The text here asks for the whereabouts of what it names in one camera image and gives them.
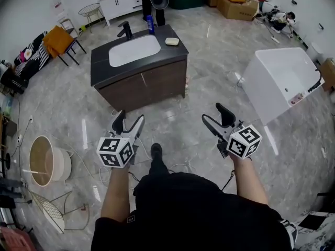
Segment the faucet handle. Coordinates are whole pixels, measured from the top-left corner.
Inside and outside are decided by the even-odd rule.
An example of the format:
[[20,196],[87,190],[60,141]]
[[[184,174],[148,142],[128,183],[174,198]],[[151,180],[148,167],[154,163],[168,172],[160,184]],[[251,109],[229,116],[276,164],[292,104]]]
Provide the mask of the faucet handle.
[[122,26],[127,25],[127,24],[129,24],[129,22],[126,20],[126,21],[122,22],[120,25],[118,25],[117,27],[122,27]]

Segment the white bathtub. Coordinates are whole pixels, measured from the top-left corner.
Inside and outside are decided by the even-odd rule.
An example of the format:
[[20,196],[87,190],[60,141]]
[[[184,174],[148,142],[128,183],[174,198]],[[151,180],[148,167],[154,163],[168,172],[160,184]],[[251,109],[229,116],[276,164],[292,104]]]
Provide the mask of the white bathtub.
[[[320,73],[301,48],[259,50],[243,75],[243,89],[263,125],[295,106],[314,90]],[[319,88],[325,81],[321,79]]]

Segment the toiletry bottle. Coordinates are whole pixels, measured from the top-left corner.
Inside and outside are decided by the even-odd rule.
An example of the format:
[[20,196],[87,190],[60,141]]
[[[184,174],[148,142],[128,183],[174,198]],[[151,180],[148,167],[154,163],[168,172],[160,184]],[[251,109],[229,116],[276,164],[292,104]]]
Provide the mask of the toiletry bottle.
[[147,23],[148,23],[148,29],[149,29],[149,34],[154,34],[154,26],[153,26],[153,19],[151,15],[147,15]]

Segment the brown cabinet door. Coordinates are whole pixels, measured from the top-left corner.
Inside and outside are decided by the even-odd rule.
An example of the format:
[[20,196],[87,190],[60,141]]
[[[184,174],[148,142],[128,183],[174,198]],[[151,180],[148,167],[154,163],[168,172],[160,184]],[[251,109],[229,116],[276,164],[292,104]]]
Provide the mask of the brown cabinet door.
[[185,96],[186,60],[157,67],[142,73],[152,102],[181,94]]
[[150,103],[141,74],[120,80],[98,91],[117,111],[131,111]]

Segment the marble floor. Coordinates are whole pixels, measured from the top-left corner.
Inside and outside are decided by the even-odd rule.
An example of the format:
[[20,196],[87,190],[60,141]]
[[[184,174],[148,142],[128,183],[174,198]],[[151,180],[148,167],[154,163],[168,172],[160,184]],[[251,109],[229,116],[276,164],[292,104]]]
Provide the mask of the marble floor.
[[[295,220],[300,213],[310,209],[316,193],[325,191],[333,180],[333,143],[335,142],[332,116],[334,108],[329,94],[322,88],[297,104],[290,111],[270,122],[267,126],[278,153],[275,153],[265,128],[242,88],[237,87],[236,73],[243,74],[254,52],[261,49],[299,46],[294,39],[276,35],[281,44],[270,39],[269,31],[257,21],[246,22],[225,19],[215,8],[207,6],[187,10],[166,10],[166,22],[176,31],[189,51],[187,74],[189,89],[185,99],[181,96],[149,105],[127,115],[126,125],[141,114],[146,123],[141,139],[147,150],[154,142],[163,146],[163,158],[168,167],[175,164],[175,171],[194,172],[223,187],[233,168],[229,158],[223,160],[216,148],[216,138],[202,124],[203,113],[219,118],[215,103],[220,102],[247,123],[252,123],[263,135],[258,151],[253,155],[270,199],[270,206],[284,218]],[[75,58],[80,65],[69,61],[66,67],[59,59],[51,61],[29,83],[26,92],[17,97],[20,101],[19,134],[26,130],[29,117],[33,115],[33,126],[29,125],[20,152],[13,157],[8,172],[11,178],[19,178],[19,160],[22,176],[30,190],[53,199],[67,191],[73,191],[66,209],[87,203],[90,220],[83,231],[66,231],[59,234],[46,220],[35,203],[18,204],[18,221],[33,227],[33,233],[44,250],[90,249],[95,220],[100,215],[106,193],[105,182],[99,178],[102,166],[95,154],[97,141],[104,135],[113,108],[90,87],[90,51],[117,38],[119,23],[128,20],[133,32],[144,30],[147,25],[141,20],[141,12],[111,21],[110,27],[96,24],[92,33],[86,31],[80,43],[87,50],[78,49]],[[17,122],[19,104],[14,100],[12,118]],[[88,147],[83,143],[82,122],[86,124]],[[76,149],[82,157],[72,157],[72,172],[64,182],[52,182],[41,188],[34,184],[29,170],[29,151],[33,140],[46,135],[55,144]],[[9,153],[15,149],[15,137],[8,138]],[[323,158],[321,148],[326,150]],[[138,153],[130,171],[137,178],[148,173],[148,161],[143,148]],[[102,170],[102,181],[108,173]],[[136,182],[129,178],[130,188]],[[234,181],[226,192],[236,193]],[[131,208],[135,207],[132,190],[129,191]],[[62,208],[63,201],[57,203]],[[87,212],[76,211],[65,216],[67,228],[80,229],[85,225]]]

